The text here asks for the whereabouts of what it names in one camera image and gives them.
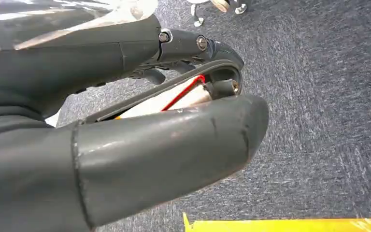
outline gray carpet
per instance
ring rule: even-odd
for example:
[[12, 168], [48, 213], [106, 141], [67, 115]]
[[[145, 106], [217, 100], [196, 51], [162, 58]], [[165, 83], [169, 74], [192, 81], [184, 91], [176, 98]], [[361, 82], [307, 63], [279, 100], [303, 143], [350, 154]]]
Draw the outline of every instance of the gray carpet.
[[[182, 212], [191, 221], [371, 217], [371, 0], [253, 0], [244, 15], [200, 13], [201, 28], [184, 0], [161, 0], [156, 15], [241, 54], [245, 93], [271, 108], [265, 141], [242, 172], [99, 231], [180, 232]], [[150, 87], [122, 80], [70, 96], [59, 123]]]

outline caster wheel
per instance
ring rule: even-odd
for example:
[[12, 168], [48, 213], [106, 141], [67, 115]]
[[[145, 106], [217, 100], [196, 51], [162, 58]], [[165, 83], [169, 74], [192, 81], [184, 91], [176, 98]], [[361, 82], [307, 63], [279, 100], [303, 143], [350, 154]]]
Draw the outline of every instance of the caster wheel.
[[211, 0], [213, 5], [218, 8], [220, 11], [226, 13], [229, 9], [229, 2], [226, 0]]
[[194, 22], [195, 27], [200, 27], [204, 23], [204, 18], [199, 18], [198, 21]]
[[240, 15], [240, 14], [244, 13], [246, 10], [247, 10], [247, 4], [243, 3], [243, 4], [241, 4], [240, 7], [235, 8], [235, 13], [237, 15]]

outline bolt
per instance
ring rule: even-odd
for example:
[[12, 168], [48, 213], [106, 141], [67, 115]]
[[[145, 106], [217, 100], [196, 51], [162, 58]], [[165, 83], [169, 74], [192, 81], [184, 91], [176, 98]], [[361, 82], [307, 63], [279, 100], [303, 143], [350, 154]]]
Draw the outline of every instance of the bolt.
[[160, 40], [162, 43], [168, 42], [170, 40], [170, 36], [167, 33], [162, 32], [158, 35], [158, 40]]
[[205, 51], [207, 49], [207, 39], [204, 38], [204, 36], [200, 35], [198, 38], [197, 38], [197, 47], [201, 50], [201, 51]]

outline chair leg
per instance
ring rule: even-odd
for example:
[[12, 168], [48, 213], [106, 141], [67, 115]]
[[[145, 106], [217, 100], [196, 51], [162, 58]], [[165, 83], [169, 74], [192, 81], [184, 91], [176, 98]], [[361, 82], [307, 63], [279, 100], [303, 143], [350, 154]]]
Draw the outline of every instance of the chair leg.
[[194, 26], [195, 27], [200, 27], [204, 23], [204, 18], [198, 17], [196, 13], [197, 5], [192, 4], [191, 5], [191, 15], [193, 16], [194, 19]]
[[244, 13], [247, 10], [247, 4], [244, 4], [244, 3], [241, 4], [240, 3], [240, 0], [233, 0], [233, 1], [238, 6], [238, 7], [235, 8], [235, 13], [237, 15], [240, 15], [240, 14]]

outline robotic hand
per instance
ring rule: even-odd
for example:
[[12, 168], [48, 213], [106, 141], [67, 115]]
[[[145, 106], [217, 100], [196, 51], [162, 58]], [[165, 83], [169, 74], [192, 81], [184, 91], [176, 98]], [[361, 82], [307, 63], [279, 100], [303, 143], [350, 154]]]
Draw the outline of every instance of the robotic hand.
[[[91, 231], [240, 170], [265, 135], [268, 108], [254, 96], [111, 120], [196, 74], [242, 81], [243, 62], [154, 16], [76, 29], [96, 4], [0, 2], [0, 231]], [[125, 77], [160, 84], [158, 69], [183, 74], [68, 126], [44, 122], [87, 87]]]

